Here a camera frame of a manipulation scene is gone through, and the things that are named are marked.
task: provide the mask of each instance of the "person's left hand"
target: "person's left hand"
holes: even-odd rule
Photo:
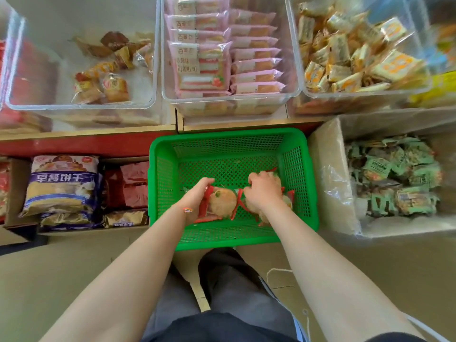
[[[193,212],[188,212],[185,214],[185,225],[188,226],[195,222],[198,217],[199,206],[201,204],[202,198],[204,197],[204,192],[206,188],[212,183],[215,179],[204,177],[196,185],[193,186],[177,203],[176,205],[184,210],[186,208],[192,209]]]

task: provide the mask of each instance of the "person's left arm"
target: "person's left arm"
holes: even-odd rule
[[[208,184],[201,179],[112,262],[40,342],[138,342],[155,309],[185,225],[196,218]],[[185,208],[193,213],[185,213]]]

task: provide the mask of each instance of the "pink snack package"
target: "pink snack package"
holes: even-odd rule
[[[180,43],[226,43],[229,41],[231,29],[225,31],[204,31],[204,30],[170,30],[170,39]]]
[[[280,93],[285,87],[279,81],[266,81],[266,82],[254,82],[254,83],[240,83],[233,84],[230,86],[230,90],[233,94],[240,93]]]
[[[228,28],[228,11],[210,14],[165,14],[168,29],[225,31]]]
[[[278,53],[280,53],[280,49],[278,48],[248,48],[231,50],[231,56],[235,61],[268,59],[270,57],[276,57]]]
[[[166,0],[168,12],[176,15],[221,13],[229,8],[229,0]]]
[[[283,72],[278,70],[235,74],[231,76],[231,84],[239,84],[245,82],[277,81],[282,74]]]
[[[275,26],[269,25],[231,25],[233,36],[267,37],[276,30]]]
[[[278,39],[274,37],[231,37],[233,48],[270,48],[273,47]]]
[[[176,90],[228,90],[231,43],[168,41]]]
[[[243,9],[230,9],[229,23],[236,25],[271,25],[275,13],[259,13]]]
[[[230,91],[190,91],[190,90],[177,90],[177,98],[205,98],[205,97],[226,97],[231,96]]]
[[[253,59],[244,61],[235,61],[231,65],[232,74],[240,74],[247,72],[267,71],[275,68],[282,59],[273,57],[270,59]]]

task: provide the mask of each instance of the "forearm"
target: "forearm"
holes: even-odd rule
[[[69,306],[42,342],[137,342],[161,293],[185,224],[171,207]]]
[[[267,211],[299,287],[329,342],[361,342],[393,331],[420,337],[365,274],[285,204]]]

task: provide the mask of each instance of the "gray pants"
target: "gray pants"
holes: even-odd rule
[[[234,249],[208,252],[198,265],[198,273],[211,311],[230,313],[248,324],[303,341],[297,320]],[[171,265],[141,342],[149,342],[176,319],[198,313],[201,311],[190,283]]]

